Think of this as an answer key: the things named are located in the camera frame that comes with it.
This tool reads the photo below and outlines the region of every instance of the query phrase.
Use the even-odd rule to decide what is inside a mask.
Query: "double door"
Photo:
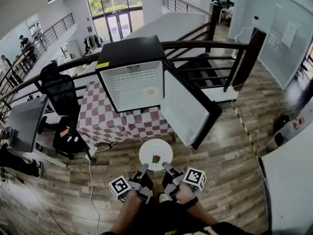
[[[112,42],[120,41],[132,32],[128,12],[106,16],[106,21]]]

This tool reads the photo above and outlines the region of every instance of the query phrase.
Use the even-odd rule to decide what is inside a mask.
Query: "refrigerator door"
[[[192,81],[182,77],[172,62],[164,61],[163,67],[161,112],[184,145],[197,149],[222,110]]]

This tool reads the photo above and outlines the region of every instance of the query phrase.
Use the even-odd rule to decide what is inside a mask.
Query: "chair seat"
[[[83,152],[84,149],[86,148],[86,143],[79,135],[78,131],[74,132],[70,141],[68,141],[70,137],[68,134],[64,135],[63,137],[60,136],[60,133],[65,131],[70,126],[70,123],[71,117],[66,116],[61,118],[57,127],[57,131],[55,132],[53,147],[56,150],[68,154]]]

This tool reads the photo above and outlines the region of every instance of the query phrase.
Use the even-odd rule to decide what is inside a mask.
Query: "black refrigerator top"
[[[109,70],[165,58],[166,55],[157,36],[131,38],[104,45],[96,70]]]

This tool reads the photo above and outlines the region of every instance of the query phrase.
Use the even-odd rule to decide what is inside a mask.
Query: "sneaker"
[[[168,196],[166,194],[161,194],[160,197],[158,198],[158,202],[161,204],[164,201],[169,201],[170,199],[168,198]]]
[[[36,167],[38,168],[38,173],[39,173],[39,176],[38,178],[41,178],[41,176],[43,175],[43,162],[41,161],[35,161],[36,163]]]

